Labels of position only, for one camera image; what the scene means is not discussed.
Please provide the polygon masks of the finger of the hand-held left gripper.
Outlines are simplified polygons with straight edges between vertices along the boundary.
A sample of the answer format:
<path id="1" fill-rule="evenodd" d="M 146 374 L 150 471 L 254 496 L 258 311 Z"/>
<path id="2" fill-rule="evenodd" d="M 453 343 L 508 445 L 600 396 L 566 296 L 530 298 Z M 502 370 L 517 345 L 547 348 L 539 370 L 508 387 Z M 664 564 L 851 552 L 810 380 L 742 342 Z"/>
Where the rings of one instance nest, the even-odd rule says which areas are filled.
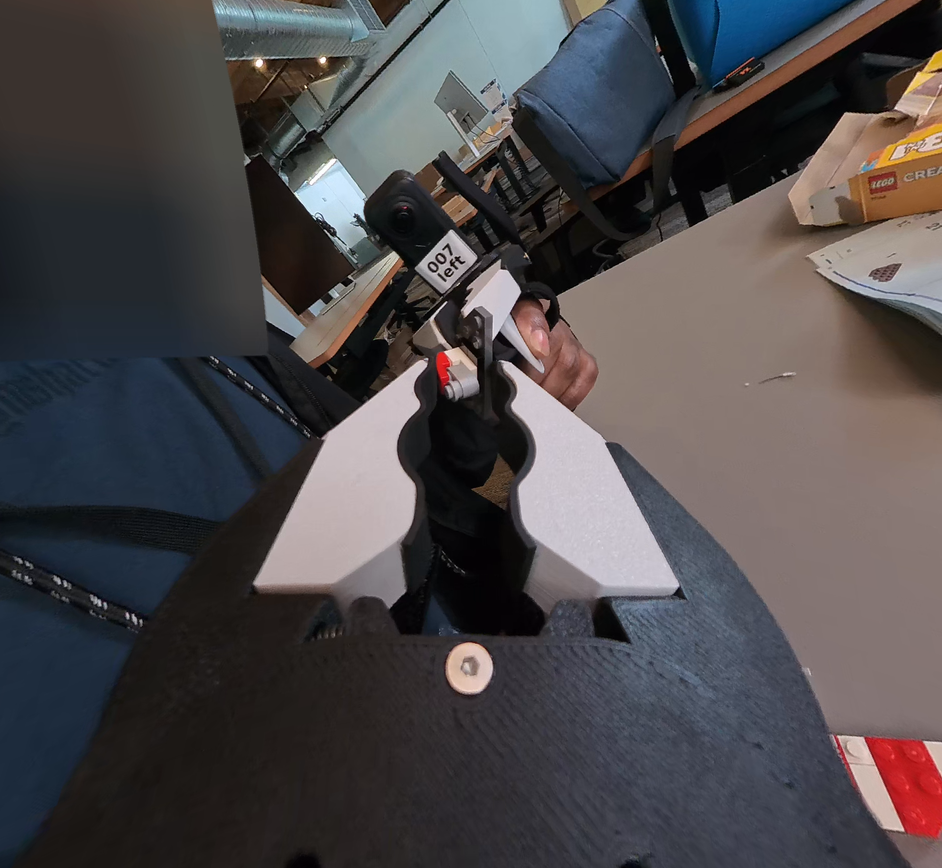
<path id="1" fill-rule="evenodd" d="M 529 373 L 548 369 L 548 319 L 543 305 L 515 305 L 506 322 L 506 337 L 523 357 Z"/>
<path id="2" fill-rule="evenodd" d="M 521 296 L 521 288 L 512 274 L 504 268 L 489 268 L 475 278 L 461 307 L 463 324 L 461 336 L 470 343 L 492 340 L 502 334 L 509 343 L 524 343 L 512 318 L 512 309 Z M 477 309 L 484 309 L 491 320 L 491 332 L 476 332 L 471 317 Z"/>

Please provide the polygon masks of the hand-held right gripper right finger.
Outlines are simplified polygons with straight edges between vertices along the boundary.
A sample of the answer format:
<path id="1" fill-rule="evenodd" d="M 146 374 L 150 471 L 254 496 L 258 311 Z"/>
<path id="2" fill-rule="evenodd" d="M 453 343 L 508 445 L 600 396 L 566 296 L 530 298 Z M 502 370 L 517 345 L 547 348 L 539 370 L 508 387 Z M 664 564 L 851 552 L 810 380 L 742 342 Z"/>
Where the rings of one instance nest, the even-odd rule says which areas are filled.
<path id="1" fill-rule="evenodd" d="M 526 439 L 511 499 L 534 547 L 524 592 L 535 603 L 673 596 L 677 578 L 606 440 L 522 370 L 498 365 Z"/>

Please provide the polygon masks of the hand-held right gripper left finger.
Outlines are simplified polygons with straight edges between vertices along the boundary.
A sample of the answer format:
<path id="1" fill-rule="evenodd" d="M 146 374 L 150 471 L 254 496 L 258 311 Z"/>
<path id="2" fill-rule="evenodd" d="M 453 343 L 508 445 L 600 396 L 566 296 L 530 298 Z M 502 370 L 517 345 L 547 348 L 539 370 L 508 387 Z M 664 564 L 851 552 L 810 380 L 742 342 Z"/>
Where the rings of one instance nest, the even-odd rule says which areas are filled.
<path id="1" fill-rule="evenodd" d="M 432 552 L 419 469 L 437 397 L 422 358 L 325 436 L 256 575 L 259 593 L 328 594 L 347 607 L 418 591 Z"/>

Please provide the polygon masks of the red grey brick piece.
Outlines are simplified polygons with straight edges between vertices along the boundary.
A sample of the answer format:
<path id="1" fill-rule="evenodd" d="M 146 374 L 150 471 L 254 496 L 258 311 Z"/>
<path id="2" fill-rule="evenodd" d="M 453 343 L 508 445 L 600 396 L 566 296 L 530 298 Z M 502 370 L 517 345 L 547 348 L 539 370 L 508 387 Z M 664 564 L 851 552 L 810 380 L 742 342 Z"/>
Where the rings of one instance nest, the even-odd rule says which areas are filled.
<path id="1" fill-rule="evenodd" d="M 479 394 L 477 363 L 462 347 L 455 347 L 436 355 L 435 373 L 439 390 L 452 402 L 473 398 Z"/>

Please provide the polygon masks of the wooden top office desk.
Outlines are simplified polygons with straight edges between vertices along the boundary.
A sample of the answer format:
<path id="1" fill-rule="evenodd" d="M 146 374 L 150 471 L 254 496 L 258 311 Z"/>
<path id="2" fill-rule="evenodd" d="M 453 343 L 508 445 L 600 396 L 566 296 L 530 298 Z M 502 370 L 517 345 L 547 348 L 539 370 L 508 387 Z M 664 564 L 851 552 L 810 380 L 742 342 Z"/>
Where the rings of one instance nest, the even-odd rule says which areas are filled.
<path id="1" fill-rule="evenodd" d="M 394 252 L 383 255 L 355 272 L 339 297 L 318 315 L 311 309 L 295 312 L 263 279 L 265 319 L 277 331 L 288 334 L 288 344 L 305 362 L 319 367 L 336 356 L 402 267 L 403 261 Z"/>

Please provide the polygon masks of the person's left hand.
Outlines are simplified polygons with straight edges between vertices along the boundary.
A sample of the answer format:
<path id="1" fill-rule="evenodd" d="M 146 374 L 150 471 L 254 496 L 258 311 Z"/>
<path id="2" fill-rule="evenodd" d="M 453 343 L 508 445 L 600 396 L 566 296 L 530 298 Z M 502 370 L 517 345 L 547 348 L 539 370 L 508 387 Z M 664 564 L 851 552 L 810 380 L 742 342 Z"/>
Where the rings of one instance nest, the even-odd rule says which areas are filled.
<path id="1" fill-rule="evenodd" d="M 520 299 L 515 305 L 548 306 L 545 299 Z M 545 373 L 529 373 L 522 357 L 515 364 L 559 403 L 575 411 L 593 390 L 598 376 L 595 357 L 582 345 L 563 318 L 551 329 L 548 326 L 548 369 Z"/>

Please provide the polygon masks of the black computer monitor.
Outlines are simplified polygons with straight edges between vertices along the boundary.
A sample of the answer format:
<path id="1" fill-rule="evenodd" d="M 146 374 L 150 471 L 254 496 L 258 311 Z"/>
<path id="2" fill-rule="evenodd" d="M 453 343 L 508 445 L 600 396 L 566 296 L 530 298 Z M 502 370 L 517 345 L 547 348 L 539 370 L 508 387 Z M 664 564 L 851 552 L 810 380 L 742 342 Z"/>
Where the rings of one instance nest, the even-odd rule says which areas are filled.
<path id="1" fill-rule="evenodd" d="M 263 157 L 253 158 L 245 173 L 262 276 L 302 313 L 354 268 Z"/>

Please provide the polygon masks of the black jacket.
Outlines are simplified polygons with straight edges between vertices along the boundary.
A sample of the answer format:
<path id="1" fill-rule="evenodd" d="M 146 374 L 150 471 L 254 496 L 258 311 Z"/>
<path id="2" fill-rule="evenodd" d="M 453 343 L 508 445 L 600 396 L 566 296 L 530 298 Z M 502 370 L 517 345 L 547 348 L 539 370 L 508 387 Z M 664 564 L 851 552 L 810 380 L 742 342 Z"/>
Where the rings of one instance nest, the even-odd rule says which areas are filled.
<path id="1" fill-rule="evenodd" d="M 359 410 L 361 402 L 312 368 L 295 351 L 288 333 L 268 323 L 267 351 L 255 360 L 260 373 L 317 438 Z"/>

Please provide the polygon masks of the white computer monitor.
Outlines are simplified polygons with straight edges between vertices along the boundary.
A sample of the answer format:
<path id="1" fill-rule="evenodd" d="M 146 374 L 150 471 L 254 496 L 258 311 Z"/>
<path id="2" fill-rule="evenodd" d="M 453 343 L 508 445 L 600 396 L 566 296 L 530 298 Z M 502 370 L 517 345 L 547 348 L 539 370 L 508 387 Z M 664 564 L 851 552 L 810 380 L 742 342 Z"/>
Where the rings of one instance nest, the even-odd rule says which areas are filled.
<path id="1" fill-rule="evenodd" d="M 445 76 L 434 102 L 448 118 L 472 154 L 478 157 L 479 149 L 475 144 L 476 132 L 479 130 L 479 124 L 489 117 L 491 111 L 454 72 L 449 72 Z"/>

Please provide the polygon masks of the denim blue bag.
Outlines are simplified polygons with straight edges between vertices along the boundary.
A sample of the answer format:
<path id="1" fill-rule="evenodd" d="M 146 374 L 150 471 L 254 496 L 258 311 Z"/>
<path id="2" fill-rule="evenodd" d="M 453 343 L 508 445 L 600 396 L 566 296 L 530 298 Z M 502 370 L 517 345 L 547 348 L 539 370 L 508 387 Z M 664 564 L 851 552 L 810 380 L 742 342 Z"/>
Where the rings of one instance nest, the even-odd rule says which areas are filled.
<path id="1" fill-rule="evenodd" d="M 669 201 L 677 138 L 698 94 L 667 0 L 607 0 L 515 94 L 514 131 L 563 192 L 615 242 L 590 189 L 618 183 L 652 148 L 653 213 Z"/>

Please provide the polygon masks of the instruction booklet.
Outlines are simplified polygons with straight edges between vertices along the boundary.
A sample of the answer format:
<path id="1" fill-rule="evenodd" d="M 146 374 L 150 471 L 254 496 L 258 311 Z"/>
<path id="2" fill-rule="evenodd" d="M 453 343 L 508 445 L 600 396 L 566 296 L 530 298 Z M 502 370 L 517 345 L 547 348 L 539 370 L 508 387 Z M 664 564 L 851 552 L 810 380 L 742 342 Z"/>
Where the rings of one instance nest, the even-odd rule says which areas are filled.
<path id="1" fill-rule="evenodd" d="M 941 332 L 941 214 L 880 222 L 808 255 L 819 274 Z"/>

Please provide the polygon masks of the yellow toy box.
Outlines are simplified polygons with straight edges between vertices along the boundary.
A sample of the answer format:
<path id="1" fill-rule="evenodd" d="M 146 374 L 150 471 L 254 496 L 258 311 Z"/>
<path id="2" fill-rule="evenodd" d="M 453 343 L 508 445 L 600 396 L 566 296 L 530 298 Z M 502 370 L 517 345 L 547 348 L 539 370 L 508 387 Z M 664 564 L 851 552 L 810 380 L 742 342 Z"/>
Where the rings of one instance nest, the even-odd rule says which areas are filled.
<path id="1" fill-rule="evenodd" d="M 788 199 L 804 226 L 859 225 L 941 206 L 941 51 L 904 75 L 889 111 L 846 113 Z"/>

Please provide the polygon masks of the red white brick assembly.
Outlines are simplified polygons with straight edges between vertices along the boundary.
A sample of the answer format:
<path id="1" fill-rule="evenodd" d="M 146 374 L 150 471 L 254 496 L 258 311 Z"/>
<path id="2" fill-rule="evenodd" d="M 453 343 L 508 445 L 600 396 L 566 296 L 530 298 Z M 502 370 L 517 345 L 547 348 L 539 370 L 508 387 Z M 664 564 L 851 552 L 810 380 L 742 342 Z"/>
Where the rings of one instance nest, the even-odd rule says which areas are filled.
<path id="1" fill-rule="evenodd" d="M 880 826 L 941 836 L 941 743 L 835 734 L 851 780 Z"/>

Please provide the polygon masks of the wood edged grey table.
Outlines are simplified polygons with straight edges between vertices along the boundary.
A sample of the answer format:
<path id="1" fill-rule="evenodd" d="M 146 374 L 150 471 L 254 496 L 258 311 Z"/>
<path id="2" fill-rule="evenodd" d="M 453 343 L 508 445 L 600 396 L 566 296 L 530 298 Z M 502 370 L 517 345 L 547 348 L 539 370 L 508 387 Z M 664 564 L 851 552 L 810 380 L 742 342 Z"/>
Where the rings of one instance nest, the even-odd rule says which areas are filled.
<path id="1" fill-rule="evenodd" d="M 764 57 L 764 69 L 693 104 L 677 141 L 679 202 L 654 233 L 706 219 L 796 173 L 845 112 L 879 112 L 890 78 L 940 47 L 940 0 L 856 0 Z"/>

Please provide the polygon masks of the black white speckled drawstring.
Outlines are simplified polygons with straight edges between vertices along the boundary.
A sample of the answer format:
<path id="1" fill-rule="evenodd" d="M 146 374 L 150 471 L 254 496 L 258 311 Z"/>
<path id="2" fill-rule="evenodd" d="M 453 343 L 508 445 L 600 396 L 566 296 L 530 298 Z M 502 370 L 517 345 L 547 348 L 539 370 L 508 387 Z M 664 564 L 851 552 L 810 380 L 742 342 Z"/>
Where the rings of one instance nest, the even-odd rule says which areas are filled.
<path id="1" fill-rule="evenodd" d="M 252 381 L 243 377 L 239 372 L 229 367 L 229 365 L 224 361 L 215 356 L 207 356 L 203 357 L 203 362 L 205 362 L 218 374 L 236 385 L 241 391 L 244 391 L 248 395 L 252 396 L 253 399 L 260 403 L 263 407 L 275 413 L 285 423 L 289 424 L 290 427 L 298 431 L 301 436 L 306 439 L 314 438 L 314 433 L 312 430 L 307 427 L 293 411 L 284 407 L 276 399 L 266 394 L 265 391 L 256 387 Z"/>
<path id="2" fill-rule="evenodd" d="M 146 625 L 146 615 L 123 604 L 107 601 L 85 587 L 5 550 L 1 550 L 1 573 L 20 585 L 132 633 L 139 633 Z"/>

